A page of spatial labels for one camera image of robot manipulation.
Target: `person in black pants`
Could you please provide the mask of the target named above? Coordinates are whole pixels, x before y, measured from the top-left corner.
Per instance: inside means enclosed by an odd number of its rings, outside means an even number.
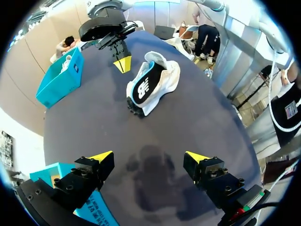
[[[207,41],[204,48],[202,49],[202,45],[205,41],[206,36],[208,36]],[[200,26],[198,28],[198,40],[195,48],[195,55],[205,60],[206,55],[209,54],[207,60],[209,64],[212,64],[212,57],[214,53],[212,54],[211,50],[213,50],[214,52],[219,50],[218,43],[220,43],[220,41],[218,36],[219,33],[215,27],[206,24]]]

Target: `shoe sole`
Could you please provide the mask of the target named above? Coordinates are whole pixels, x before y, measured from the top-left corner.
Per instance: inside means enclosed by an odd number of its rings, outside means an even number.
[[[152,94],[161,79],[161,72],[164,67],[155,63],[152,70],[139,78],[132,87],[132,101],[135,105],[144,103]]]

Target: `chair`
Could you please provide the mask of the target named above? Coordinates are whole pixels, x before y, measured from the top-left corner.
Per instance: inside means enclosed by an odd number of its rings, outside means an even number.
[[[179,33],[174,33],[173,34],[173,37],[174,38],[180,38],[181,41],[184,42],[184,45],[185,47],[187,48],[187,41],[191,41],[193,38],[191,37],[190,39],[182,39],[183,35],[186,33],[186,32],[196,32],[198,30],[198,25],[189,25],[186,29],[186,31],[179,37]]]
[[[194,59],[194,55],[192,52],[190,54],[184,49],[182,41],[180,38],[172,38],[165,40],[164,42],[168,43],[169,45],[174,46],[180,53],[182,53],[184,56],[186,56],[189,60]]]

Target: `wall panel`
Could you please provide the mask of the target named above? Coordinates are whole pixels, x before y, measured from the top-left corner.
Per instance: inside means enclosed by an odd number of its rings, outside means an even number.
[[[4,67],[24,95],[37,107],[44,109],[35,98],[44,72],[34,59],[25,39],[12,47],[5,59]]]
[[[0,73],[0,107],[22,126],[44,134],[44,111],[26,98],[4,68]]]
[[[57,44],[62,41],[59,39],[51,20],[41,21],[25,35],[25,39],[34,58],[46,72],[51,65],[50,58],[55,53]]]

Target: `wall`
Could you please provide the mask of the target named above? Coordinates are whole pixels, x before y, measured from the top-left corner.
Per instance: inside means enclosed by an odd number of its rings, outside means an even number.
[[[45,167],[43,137],[13,120],[0,108],[0,130],[11,135],[13,144],[14,170],[25,175]]]
[[[195,4],[185,0],[180,4],[139,2],[130,10],[128,19],[141,20],[145,29],[153,33],[155,22],[167,25],[168,7],[169,26],[179,26],[183,20],[193,24],[191,14]],[[79,38],[78,29],[88,19],[84,0],[62,1],[11,48],[2,65],[0,107],[22,126],[41,136],[45,108],[35,99],[36,90],[51,64],[56,45],[69,35]]]

